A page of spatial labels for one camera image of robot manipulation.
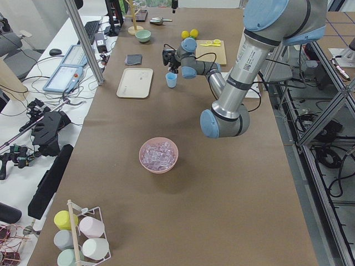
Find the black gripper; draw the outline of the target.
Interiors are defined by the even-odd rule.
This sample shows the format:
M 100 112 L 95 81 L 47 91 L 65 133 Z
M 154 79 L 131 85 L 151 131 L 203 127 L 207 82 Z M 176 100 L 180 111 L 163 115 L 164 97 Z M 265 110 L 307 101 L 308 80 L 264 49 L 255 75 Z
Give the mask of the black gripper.
M 164 49 L 162 51 L 162 58 L 163 58 L 163 65 L 168 66 L 168 71 L 172 73 L 174 68 L 174 73 L 178 74 L 179 62 L 175 58 L 175 52 L 176 50 L 173 49 Z

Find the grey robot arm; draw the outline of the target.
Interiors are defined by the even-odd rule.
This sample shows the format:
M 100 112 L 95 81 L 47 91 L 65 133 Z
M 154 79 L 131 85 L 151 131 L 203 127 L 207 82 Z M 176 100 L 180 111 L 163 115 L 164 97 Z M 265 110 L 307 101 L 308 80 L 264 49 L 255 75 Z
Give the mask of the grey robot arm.
M 197 60 L 197 42 L 188 37 L 177 49 L 163 50 L 163 64 L 185 79 L 206 77 L 217 97 L 200 115 L 200 126 L 209 138 L 234 137 L 249 127 L 243 100 L 269 52 L 284 46 L 307 44 L 323 37 L 327 1 L 248 1 L 244 10 L 244 37 L 235 66 L 223 78 L 217 63 Z

